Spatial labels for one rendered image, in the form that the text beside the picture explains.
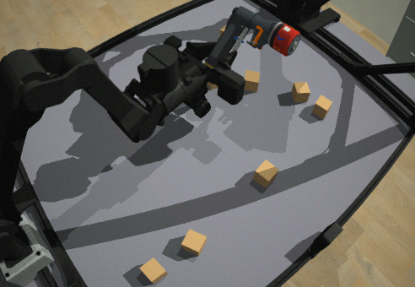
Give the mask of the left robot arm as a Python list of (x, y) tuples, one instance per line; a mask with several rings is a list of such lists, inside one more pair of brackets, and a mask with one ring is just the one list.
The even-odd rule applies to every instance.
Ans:
[[(134, 143), (148, 139), (182, 103), (200, 118), (210, 111), (205, 97), (208, 87), (186, 101), (179, 83), (178, 52), (173, 46), (149, 47), (137, 70), (140, 83), (132, 79), (123, 95), (82, 48), (18, 49), (0, 61), (0, 262), (4, 259), (8, 268), (33, 252), (19, 226), (21, 215), (12, 196), (26, 134), (46, 108), (60, 105), (75, 90), (83, 89), (111, 112), (112, 121)], [(51, 79), (47, 73), (64, 75)]]

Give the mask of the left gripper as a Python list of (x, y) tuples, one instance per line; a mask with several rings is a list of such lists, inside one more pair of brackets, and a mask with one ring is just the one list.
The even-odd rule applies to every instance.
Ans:
[(178, 52), (178, 63), (181, 66), (179, 68), (179, 83), (186, 93), (188, 103), (194, 93), (207, 87), (207, 82), (216, 84), (218, 86), (218, 96), (231, 105), (237, 105), (243, 99), (245, 79), (231, 70), (237, 51), (232, 51), (219, 58), (218, 66), (215, 68), (210, 68), (202, 63), (216, 43), (188, 41), (186, 48), (180, 51), (181, 39), (172, 35), (164, 41), (164, 45), (173, 46)]

